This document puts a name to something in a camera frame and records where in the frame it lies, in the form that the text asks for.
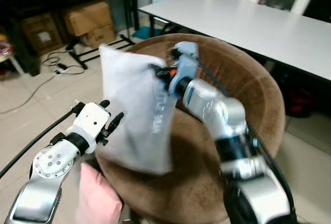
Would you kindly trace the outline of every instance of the cardboard box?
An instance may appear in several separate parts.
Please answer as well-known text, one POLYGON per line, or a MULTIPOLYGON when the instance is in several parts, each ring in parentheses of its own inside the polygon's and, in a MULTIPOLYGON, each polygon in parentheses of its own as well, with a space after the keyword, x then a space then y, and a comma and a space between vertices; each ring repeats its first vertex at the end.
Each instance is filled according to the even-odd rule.
POLYGON ((102 43, 110 43, 115 40, 113 25, 103 26, 81 37, 81 41, 87 46, 95 49, 102 43))
POLYGON ((112 23, 108 4, 99 2, 70 9, 65 14, 68 32, 81 36, 112 23))
POLYGON ((24 19, 22 21, 22 28, 33 49, 39 56, 63 46, 50 13, 24 19))

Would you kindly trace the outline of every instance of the tiled floor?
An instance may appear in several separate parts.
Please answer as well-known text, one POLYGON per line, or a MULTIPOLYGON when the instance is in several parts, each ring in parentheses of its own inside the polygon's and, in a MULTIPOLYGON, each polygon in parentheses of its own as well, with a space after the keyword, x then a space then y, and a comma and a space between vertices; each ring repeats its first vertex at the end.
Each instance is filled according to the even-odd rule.
MULTIPOLYGON (((60 54, 60 57, 66 65, 75 64, 67 54, 60 54)), ((3 168, 34 136, 68 111, 69 107, 74 106, 75 99, 83 102, 101 100, 100 60, 95 59, 87 65, 89 69, 85 73, 56 77, 44 85, 25 106, 0 114, 0 168, 3 168)), ((48 68, 43 67, 41 74, 33 78, 24 75, 1 81, 0 112, 22 103, 50 76, 48 68)), ((46 135, 0 181, 0 223, 4 222, 18 190, 28 180, 29 168, 35 154, 45 147, 56 133, 67 128, 70 122, 72 119, 46 135)), ((293 190, 299 219, 302 222, 331 223, 331 160, 330 155, 324 152, 330 148, 331 121, 323 116, 291 119, 287 130, 277 161, 293 190)), ((77 197, 77 189, 70 180, 66 180, 54 224, 74 223, 77 197)))

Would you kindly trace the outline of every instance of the black metal stand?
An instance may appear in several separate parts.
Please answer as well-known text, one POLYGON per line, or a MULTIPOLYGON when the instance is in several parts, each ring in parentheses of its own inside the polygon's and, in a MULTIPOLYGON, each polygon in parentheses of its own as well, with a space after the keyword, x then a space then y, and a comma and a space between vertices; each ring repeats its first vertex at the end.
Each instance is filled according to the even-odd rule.
MULTIPOLYGON (((57 21, 55 25, 60 31, 60 36, 64 43, 68 42, 69 34, 65 28, 65 21, 63 20, 63 9, 71 8, 75 5, 80 5, 86 2, 98 0, 0 0, 0 26, 2 26, 9 37, 9 41, 15 46, 16 58, 24 71, 35 76, 40 73, 40 62, 38 55, 35 54, 33 48, 26 40, 21 28, 16 28, 22 19, 33 17, 46 12, 55 13, 57 21)), ((133 19, 133 26, 135 30, 139 29, 139 15, 138 15, 138 0, 125 0, 126 18, 133 19)), ((71 47, 67 49, 70 51, 72 57, 78 61, 84 68, 86 66, 79 60, 78 55, 71 47)))
MULTIPOLYGON (((121 46, 121 47, 119 47, 119 48, 117 48, 117 49, 123 49, 123 48, 125 48, 125 47, 128 47, 128 46, 132 46, 132 45, 134 45, 135 44, 135 42, 133 42, 131 39, 130 39, 130 31, 129 31, 129 15, 130 15, 130 11, 131 11, 131 7, 130 7, 130 0, 123 0, 124 1, 124 16, 125 16, 125 23, 126 23, 126 30, 127 30, 127 37, 126 36, 124 36, 123 34, 120 34, 120 40, 118 40, 118 41, 115 41, 115 42, 112 42, 112 43, 110 43, 110 44, 107 44, 108 46, 111 46, 111 45, 113 45, 113 44, 117 44, 117 43, 120 43, 120 42, 127 42, 127 44, 125 44, 125 45, 123 45, 123 46, 121 46)), ((135 27, 137 27, 137 28, 139 28, 139 25, 138 25, 138 23, 136 22, 136 18, 134 19, 134 25, 135 25, 135 27)), ((85 60, 80 60, 80 57, 81 56, 85 56, 85 55, 87 55, 87 54, 89 54, 89 53, 92 53, 92 52, 95 52, 95 51, 97 51, 98 49, 93 49, 93 50, 90 50, 90 51, 88 51, 88 52, 84 52, 84 53, 81 53, 81 54, 76 54, 76 51, 75 51, 75 49, 74 49, 74 46, 77 44, 78 42, 76 41, 76 42, 74 42, 73 44, 71 44, 69 47, 70 47, 70 49, 69 49, 69 54, 72 56, 72 58, 80 65, 80 66, 82 66, 82 68, 84 69, 84 70, 87 70, 88 69, 88 67, 87 67, 87 65, 85 64, 86 62, 88 62, 88 61, 91 61, 91 60, 94 60, 94 59, 96 59, 96 58, 98 58, 100 55, 97 55, 97 56, 94 56, 94 57, 90 57, 90 58, 87 58, 87 59, 85 59, 85 60)))
MULTIPOLYGON (((125 42, 128 42, 127 44, 125 44, 125 45, 123 45, 123 46, 117 48, 117 49, 123 49, 123 48, 125 48, 125 47, 132 46, 132 45, 135 44, 131 39, 125 37, 123 34, 121 34, 120 37, 121 37, 120 40, 115 41, 115 42, 112 42, 112 43, 109 43, 109 44, 107 44, 107 45, 108 45, 108 46, 112 46, 113 44, 117 44, 117 43, 120 43, 120 42, 124 42, 124 41, 125 41, 125 42)), ((87 55, 87 54, 89 54, 89 53, 95 52, 95 51, 97 51, 97 50, 98 50, 98 48, 93 49, 93 50, 90 50, 90 51, 88 51, 88 52, 83 52, 83 53, 81 53, 81 54, 76 54, 76 52, 75 52, 75 50, 74 50, 74 48, 73 48, 73 49, 71 49, 71 50, 69 51, 69 54, 72 56, 72 58, 73 58, 73 59, 74 59, 74 60, 75 60, 80 66, 82 66, 82 68, 83 68, 84 70, 87 70, 88 67, 87 67, 87 65, 86 65, 85 63, 88 62, 88 61, 91 61, 91 60, 94 60, 94 59, 98 58, 100 55, 96 55, 96 56, 94 56, 94 57, 90 57, 90 58, 87 58, 87 59, 85 59, 85 60, 80 60, 80 57, 85 56, 85 55, 87 55)))

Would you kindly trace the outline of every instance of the white table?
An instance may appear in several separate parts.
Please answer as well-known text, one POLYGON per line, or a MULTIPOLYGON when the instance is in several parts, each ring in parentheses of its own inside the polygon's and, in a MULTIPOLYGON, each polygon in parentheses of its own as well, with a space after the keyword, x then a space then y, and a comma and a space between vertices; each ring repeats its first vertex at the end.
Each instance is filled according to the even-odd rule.
POLYGON ((331 24, 240 0, 168 0, 140 8, 331 80, 331 24))

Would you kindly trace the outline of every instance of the pink cloth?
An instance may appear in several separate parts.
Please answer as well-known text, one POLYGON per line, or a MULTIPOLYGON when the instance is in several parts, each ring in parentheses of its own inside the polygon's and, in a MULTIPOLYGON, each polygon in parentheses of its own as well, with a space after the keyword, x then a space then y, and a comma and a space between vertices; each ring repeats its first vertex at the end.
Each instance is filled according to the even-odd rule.
POLYGON ((122 203, 106 179, 82 163, 76 224, 115 224, 121 209, 122 203))

